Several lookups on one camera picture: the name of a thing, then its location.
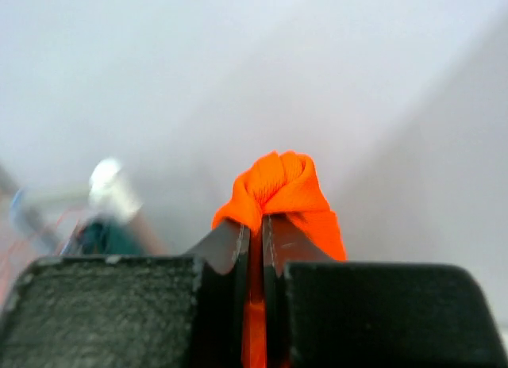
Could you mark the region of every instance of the folded cloth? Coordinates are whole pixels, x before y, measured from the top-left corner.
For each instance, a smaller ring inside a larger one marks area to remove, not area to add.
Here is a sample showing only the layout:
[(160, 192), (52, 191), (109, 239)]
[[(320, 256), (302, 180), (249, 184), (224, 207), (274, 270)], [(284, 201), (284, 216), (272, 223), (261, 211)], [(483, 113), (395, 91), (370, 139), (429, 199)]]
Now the folded cloth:
[(212, 228), (230, 218), (249, 227), (255, 236), (263, 215), (274, 213), (285, 213), (331, 258), (346, 260), (337, 215), (319, 188), (309, 156), (288, 151), (259, 159), (234, 182), (233, 196), (215, 214)]

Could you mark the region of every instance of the dark green object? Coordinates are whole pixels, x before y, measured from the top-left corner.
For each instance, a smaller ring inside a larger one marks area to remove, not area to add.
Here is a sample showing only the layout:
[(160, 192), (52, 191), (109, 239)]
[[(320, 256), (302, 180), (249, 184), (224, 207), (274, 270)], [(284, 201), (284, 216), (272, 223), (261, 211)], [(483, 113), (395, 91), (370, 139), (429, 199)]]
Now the dark green object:
[(126, 227), (115, 220), (94, 220), (75, 237), (84, 255), (145, 255)]

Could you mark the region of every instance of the white cap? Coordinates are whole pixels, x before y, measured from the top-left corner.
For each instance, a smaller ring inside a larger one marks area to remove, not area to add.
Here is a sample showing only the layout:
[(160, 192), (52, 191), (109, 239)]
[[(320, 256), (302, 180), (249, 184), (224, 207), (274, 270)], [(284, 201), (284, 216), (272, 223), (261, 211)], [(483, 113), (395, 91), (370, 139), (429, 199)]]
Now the white cap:
[(122, 173), (121, 163), (114, 158), (104, 159), (94, 169), (89, 202), (93, 207), (108, 209), (123, 224), (130, 222), (142, 206)]

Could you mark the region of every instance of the teal cloth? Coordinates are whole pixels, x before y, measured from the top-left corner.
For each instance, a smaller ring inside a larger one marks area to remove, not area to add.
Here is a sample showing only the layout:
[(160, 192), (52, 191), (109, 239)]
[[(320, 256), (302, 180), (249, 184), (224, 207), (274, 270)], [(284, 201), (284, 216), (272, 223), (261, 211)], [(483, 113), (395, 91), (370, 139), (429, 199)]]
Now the teal cloth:
[(114, 220), (94, 220), (78, 235), (84, 255), (145, 255), (126, 227)]

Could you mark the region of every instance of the orange cloth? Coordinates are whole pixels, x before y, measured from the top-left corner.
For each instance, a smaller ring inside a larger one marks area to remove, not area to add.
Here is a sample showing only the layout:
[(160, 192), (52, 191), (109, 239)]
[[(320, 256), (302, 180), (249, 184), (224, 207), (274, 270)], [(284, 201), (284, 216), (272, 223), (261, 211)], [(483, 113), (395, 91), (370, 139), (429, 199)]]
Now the orange cloth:
[(234, 182), (233, 196), (217, 211), (212, 227), (228, 217), (245, 224), (255, 235), (263, 215), (273, 213), (285, 213), (331, 258), (346, 259), (337, 215), (319, 188), (309, 156), (272, 152), (259, 159)]
[(263, 215), (273, 213), (285, 213), (326, 254), (335, 260), (346, 260), (337, 216), (319, 188), (309, 156), (292, 151), (282, 155), (272, 152), (237, 178), (231, 200), (217, 211), (212, 227), (230, 218), (251, 230), (242, 356), (245, 368), (267, 366), (260, 228)]

